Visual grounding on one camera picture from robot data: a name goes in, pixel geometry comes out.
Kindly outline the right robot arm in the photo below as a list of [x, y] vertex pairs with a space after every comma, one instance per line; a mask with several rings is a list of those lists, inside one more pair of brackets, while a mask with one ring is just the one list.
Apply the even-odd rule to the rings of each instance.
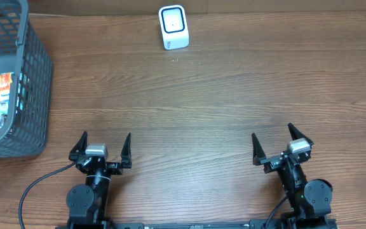
[[267, 157], [256, 134], [252, 134], [253, 164], [263, 166], [266, 174], [276, 172], [285, 197], [271, 211], [261, 228], [336, 228], [331, 213], [332, 185], [324, 179], [308, 181], [301, 164], [311, 158], [314, 142], [288, 124], [292, 140], [286, 150]]

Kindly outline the teal tissue packet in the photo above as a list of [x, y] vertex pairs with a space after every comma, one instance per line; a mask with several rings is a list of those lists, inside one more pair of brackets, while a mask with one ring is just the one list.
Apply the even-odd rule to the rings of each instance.
[[0, 102], [0, 128], [3, 127], [4, 121], [8, 115], [9, 99], [7, 101]]

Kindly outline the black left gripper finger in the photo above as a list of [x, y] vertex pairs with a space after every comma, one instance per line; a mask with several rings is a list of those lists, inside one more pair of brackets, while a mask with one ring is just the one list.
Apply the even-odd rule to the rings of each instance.
[[84, 131], [82, 136], [80, 137], [79, 141], [75, 144], [75, 146], [71, 149], [71, 155], [77, 155], [80, 152], [84, 152], [87, 147], [88, 142], [88, 133]]
[[131, 133], [126, 137], [125, 143], [121, 151], [121, 166], [131, 167], [132, 166], [132, 154], [131, 154]]

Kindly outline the orange snack packet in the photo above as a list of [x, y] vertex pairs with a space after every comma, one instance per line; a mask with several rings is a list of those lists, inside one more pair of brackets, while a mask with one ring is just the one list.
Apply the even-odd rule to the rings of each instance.
[[12, 73], [0, 74], [0, 102], [7, 101], [10, 97], [10, 86], [12, 84]]

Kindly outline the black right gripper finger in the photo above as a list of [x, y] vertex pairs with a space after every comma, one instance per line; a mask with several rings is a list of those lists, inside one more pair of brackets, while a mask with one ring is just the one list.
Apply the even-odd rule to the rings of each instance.
[[259, 166], [261, 165], [261, 161], [266, 159], [266, 154], [255, 133], [252, 134], [252, 146], [253, 146], [253, 164]]
[[292, 123], [288, 124], [288, 130], [290, 132], [292, 141], [300, 138], [305, 138], [311, 146], [314, 145], [314, 142], [306, 135], [304, 135], [301, 131], [299, 131]]

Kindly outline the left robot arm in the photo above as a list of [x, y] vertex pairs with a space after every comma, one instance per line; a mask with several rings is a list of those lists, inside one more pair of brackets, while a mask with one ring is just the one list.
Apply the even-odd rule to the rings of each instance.
[[121, 161], [110, 162], [104, 143], [88, 143], [84, 132], [71, 149], [69, 160], [86, 175], [84, 184], [73, 186], [66, 197], [69, 208], [67, 228], [116, 228], [106, 216], [107, 200], [112, 176], [120, 176], [132, 167], [131, 135], [128, 134], [121, 150]]

